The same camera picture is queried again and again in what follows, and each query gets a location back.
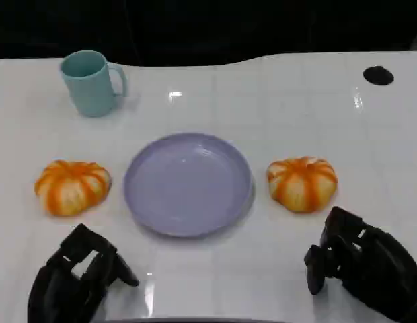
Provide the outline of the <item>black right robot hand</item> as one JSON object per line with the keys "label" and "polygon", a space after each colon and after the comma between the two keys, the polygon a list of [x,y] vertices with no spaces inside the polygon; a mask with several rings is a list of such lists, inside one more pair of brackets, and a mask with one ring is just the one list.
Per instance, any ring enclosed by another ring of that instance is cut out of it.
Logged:
{"label": "black right robot hand", "polygon": [[417,264],[389,233],[357,215],[333,207],[320,243],[311,245],[304,262],[312,295],[326,278],[342,282],[352,296],[396,322],[417,322]]}

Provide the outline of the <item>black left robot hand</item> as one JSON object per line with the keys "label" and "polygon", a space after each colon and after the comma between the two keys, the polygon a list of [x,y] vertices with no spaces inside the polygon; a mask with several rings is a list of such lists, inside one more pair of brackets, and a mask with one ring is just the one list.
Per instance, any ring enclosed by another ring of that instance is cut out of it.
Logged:
{"label": "black left robot hand", "polygon": [[38,271],[28,298],[28,322],[91,322],[109,286],[139,280],[103,236],[79,224]]}

